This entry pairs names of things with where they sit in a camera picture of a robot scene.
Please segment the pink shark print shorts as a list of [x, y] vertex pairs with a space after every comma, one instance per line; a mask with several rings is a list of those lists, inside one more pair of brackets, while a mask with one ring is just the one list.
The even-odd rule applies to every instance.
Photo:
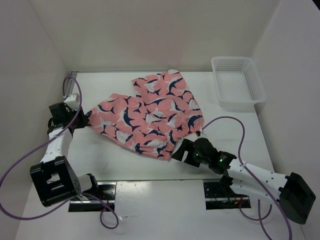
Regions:
[[201, 108], [178, 70], [131, 82], [135, 96], [113, 93], [87, 112], [88, 125], [139, 155], [168, 161], [178, 140], [202, 130]]

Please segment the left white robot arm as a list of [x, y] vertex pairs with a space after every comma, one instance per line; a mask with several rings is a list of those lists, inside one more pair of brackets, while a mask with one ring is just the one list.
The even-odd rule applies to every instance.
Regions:
[[88, 118], [79, 103], [59, 102], [49, 110], [49, 144], [40, 163], [29, 171], [42, 205], [80, 199], [82, 194], [89, 200], [96, 199], [100, 194], [96, 178], [91, 173], [77, 176], [68, 161], [74, 131], [88, 126]]

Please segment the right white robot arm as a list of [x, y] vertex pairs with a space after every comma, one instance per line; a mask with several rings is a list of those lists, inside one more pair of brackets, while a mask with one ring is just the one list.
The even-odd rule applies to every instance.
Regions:
[[275, 173], [240, 160], [233, 154], [219, 151], [206, 138], [195, 141], [184, 139], [172, 158], [185, 164], [206, 165], [220, 175], [219, 191], [225, 197], [233, 193], [278, 203], [291, 221], [307, 222], [316, 195], [297, 173]]

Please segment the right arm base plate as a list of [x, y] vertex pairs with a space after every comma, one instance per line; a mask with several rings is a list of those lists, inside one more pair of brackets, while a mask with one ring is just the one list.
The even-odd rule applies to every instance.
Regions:
[[230, 187], [220, 184], [219, 179], [203, 181], [204, 199], [206, 210], [227, 210], [251, 208], [250, 199], [247, 195], [237, 194]]

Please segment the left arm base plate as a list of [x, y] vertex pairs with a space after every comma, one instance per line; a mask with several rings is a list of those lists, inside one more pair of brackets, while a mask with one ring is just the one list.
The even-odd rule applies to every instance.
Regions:
[[[98, 182], [98, 190], [91, 194], [115, 210], [116, 188], [116, 182]], [[104, 205], [100, 201], [91, 196], [75, 197], [70, 200], [68, 206], [70, 213], [100, 212], [101, 210], [109, 212], [107, 208], [104, 209]]]

